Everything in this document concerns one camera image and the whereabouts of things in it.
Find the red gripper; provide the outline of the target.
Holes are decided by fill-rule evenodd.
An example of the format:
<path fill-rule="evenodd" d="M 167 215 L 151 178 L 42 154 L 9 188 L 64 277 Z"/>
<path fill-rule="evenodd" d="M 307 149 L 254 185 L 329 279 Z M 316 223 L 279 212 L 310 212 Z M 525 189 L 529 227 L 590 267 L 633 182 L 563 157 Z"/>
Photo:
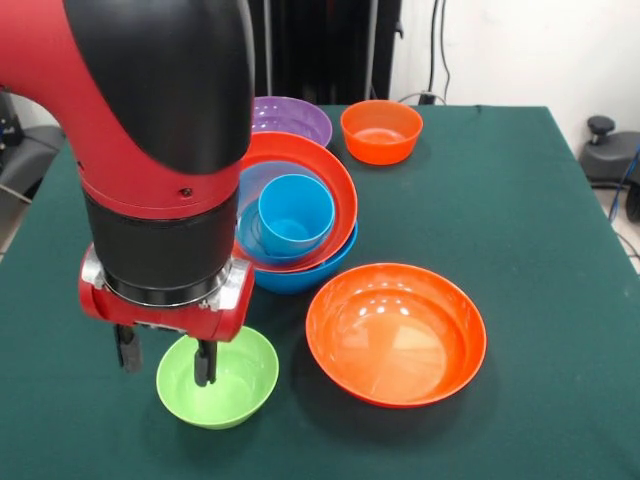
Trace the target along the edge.
<path fill-rule="evenodd" d="M 216 381 L 215 341 L 231 342 L 242 328 L 254 279 L 254 273 L 249 272 L 237 307 L 217 312 L 200 308 L 197 304 L 180 308 L 142 307 L 117 297 L 106 287 L 97 289 L 81 279 L 78 280 L 79 300 L 88 316 L 117 324 L 114 326 L 117 357 L 120 367 L 128 373 L 136 373 L 142 367 L 139 337 L 132 328 L 135 324 L 182 331 L 199 339 L 194 355 L 194 381 L 198 386 L 207 386 Z"/>

